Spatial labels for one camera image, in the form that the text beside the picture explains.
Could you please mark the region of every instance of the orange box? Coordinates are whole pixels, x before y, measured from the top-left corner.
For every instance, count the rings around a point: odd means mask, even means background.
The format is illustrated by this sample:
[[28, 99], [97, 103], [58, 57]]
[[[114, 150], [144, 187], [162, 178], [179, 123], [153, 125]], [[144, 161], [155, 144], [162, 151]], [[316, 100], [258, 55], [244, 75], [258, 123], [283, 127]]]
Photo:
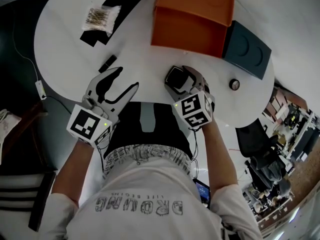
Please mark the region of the orange box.
[[156, 0], [151, 45], [222, 57], [235, 0]]

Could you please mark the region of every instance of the person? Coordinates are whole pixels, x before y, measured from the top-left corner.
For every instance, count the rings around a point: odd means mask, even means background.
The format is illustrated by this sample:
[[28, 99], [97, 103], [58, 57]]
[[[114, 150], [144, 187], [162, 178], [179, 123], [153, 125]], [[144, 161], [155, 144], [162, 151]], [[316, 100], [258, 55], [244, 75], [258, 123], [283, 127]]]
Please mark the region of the person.
[[94, 149], [76, 143], [47, 199], [39, 239], [212, 240], [229, 239], [231, 231], [242, 240], [262, 239], [213, 116], [202, 126], [211, 195], [208, 209], [192, 181], [189, 143], [177, 128], [171, 106], [154, 104], [155, 128], [147, 131], [138, 123], [135, 103], [120, 113], [103, 156], [102, 188], [80, 207]]

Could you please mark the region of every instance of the black pants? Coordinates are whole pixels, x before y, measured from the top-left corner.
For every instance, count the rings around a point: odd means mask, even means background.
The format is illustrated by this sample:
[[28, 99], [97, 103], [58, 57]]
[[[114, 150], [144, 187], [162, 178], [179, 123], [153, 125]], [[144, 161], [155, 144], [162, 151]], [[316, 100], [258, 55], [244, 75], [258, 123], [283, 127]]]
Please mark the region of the black pants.
[[174, 147], [192, 158], [189, 142], [179, 129], [172, 106], [153, 104], [155, 128], [153, 132], [143, 132], [140, 123], [141, 102], [129, 102], [119, 114], [120, 122], [116, 125], [110, 144], [103, 157], [117, 148], [137, 144], [158, 144]]

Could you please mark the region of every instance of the small round object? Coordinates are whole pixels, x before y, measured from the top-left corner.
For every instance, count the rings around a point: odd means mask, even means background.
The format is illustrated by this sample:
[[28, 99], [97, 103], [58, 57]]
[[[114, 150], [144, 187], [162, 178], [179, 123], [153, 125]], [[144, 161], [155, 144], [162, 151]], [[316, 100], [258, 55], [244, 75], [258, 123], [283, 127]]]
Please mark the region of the small round object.
[[229, 87], [231, 90], [238, 90], [239, 87], [240, 87], [240, 82], [237, 80], [237, 79], [232, 79], [230, 82], [229, 82]]

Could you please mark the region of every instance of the white cable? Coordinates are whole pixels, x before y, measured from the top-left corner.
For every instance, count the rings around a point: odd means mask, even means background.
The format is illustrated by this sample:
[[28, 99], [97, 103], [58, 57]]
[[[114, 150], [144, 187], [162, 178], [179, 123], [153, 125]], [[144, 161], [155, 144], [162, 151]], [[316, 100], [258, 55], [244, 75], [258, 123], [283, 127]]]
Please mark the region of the white cable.
[[38, 81], [38, 80], [39, 80], [39, 78], [38, 78], [38, 73], [37, 73], [37, 70], [36, 70], [36, 67], [35, 67], [34, 62], [33, 62], [31, 59], [23, 56], [23, 55], [18, 51], [18, 49], [17, 49], [17, 47], [16, 47], [16, 42], [15, 42], [16, 12], [15, 12], [14, 8], [12, 7], [11, 3], [10, 3], [10, 7], [11, 7], [11, 9], [12, 9], [12, 11], [13, 11], [13, 14], [14, 14], [14, 18], [13, 18], [13, 29], [12, 29], [12, 41], [13, 41], [14, 49], [15, 49], [15, 51], [16, 51], [22, 58], [24, 58], [24, 59], [26, 59], [26, 60], [28, 60], [28, 61], [30, 61], [30, 62], [32, 63], [32, 66], [33, 66], [33, 69], [34, 69], [34, 72], [35, 72], [35, 75], [36, 75], [36, 80]]

